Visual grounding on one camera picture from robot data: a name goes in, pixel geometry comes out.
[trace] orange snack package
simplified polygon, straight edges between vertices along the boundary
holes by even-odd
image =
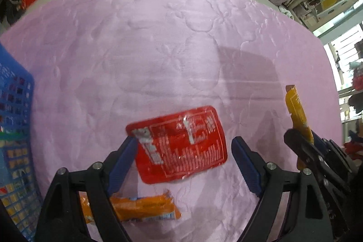
[[[136,166],[145,183],[184,179],[227,160],[226,139],[212,106],[132,123],[126,131],[139,140]]]
[[[304,109],[302,108],[295,85],[286,86],[285,102],[293,121],[293,128],[300,131],[308,142],[314,144],[313,133],[307,124],[306,115]],[[296,168],[299,171],[302,171],[304,168],[306,168],[305,163],[300,158],[297,159]]]
[[[90,203],[85,192],[79,193],[81,206],[86,223],[93,222]],[[182,215],[175,206],[169,191],[165,194],[143,198],[110,197],[110,202],[119,221],[156,221],[177,220]]]

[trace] bed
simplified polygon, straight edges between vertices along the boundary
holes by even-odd
[[[257,198],[231,140],[242,136],[264,160],[296,170],[283,142],[292,127],[287,84],[297,86],[311,128],[342,141],[320,40],[254,0],[53,0],[0,40],[36,82],[31,141],[43,195],[58,168],[85,169],[117,149],[128,123],[216,108],[228,144],[224,165],[157,185],[144,184],[132,166],[123,196],[169,189],[182,212],[178,221],[125,223],[133,241],[237,240]]]

